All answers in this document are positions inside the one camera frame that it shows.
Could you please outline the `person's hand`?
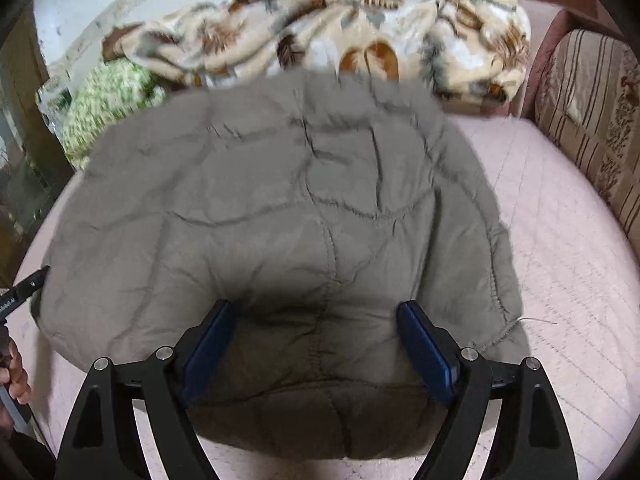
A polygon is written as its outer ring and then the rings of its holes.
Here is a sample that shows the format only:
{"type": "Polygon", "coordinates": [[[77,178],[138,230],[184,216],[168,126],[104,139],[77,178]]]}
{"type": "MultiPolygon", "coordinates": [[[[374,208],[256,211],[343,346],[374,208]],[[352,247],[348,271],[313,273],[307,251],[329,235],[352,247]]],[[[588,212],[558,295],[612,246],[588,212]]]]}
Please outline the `person's hand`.
{"type": "MultiPolygon", "coordinates": [[[[9,363],[1,369],[1,387],[9,387],[8,393],[11,399],[17,400],[21,405],[29,404],[32,397],[32,387],[28,383],[28,374],[23,366],[21,353],[12,338],[8,341],[9,363]]],[[[1,433],[9,437],[14,430],[14,420],[8,410],[0,408],[1,433]]]]}

